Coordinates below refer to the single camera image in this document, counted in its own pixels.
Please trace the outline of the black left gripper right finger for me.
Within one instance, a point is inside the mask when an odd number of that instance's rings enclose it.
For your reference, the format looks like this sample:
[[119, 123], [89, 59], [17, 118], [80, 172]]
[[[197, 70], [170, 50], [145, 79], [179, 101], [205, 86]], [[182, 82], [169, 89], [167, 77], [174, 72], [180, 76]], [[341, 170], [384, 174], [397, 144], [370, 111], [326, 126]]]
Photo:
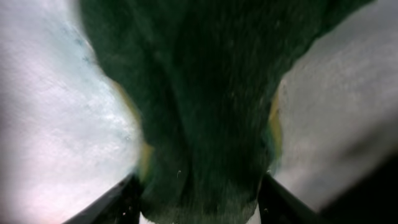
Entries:
[[262, 224], [322, 224], [323, 219], [271, 175], [262, 179], [257, 198]]

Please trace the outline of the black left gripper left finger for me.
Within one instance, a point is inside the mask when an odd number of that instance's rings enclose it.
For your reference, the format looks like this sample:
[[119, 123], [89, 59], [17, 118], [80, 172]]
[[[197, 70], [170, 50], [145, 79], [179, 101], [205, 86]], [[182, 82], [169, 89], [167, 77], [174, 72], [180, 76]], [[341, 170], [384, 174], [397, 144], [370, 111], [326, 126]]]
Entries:
[[134, 174], [64, 224], [139, 224], [141, 186]]

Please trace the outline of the green scrubbing sponge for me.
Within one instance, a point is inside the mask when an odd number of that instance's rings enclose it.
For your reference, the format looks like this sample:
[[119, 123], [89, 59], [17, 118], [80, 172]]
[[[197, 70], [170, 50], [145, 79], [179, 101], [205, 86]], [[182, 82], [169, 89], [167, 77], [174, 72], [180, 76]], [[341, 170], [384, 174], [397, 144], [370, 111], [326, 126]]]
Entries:
[[246, 223], [277, 142], [282, 77], [355, 0], [84, 0], [85, 34], [144, 138], [136, 175], [154, 223]]

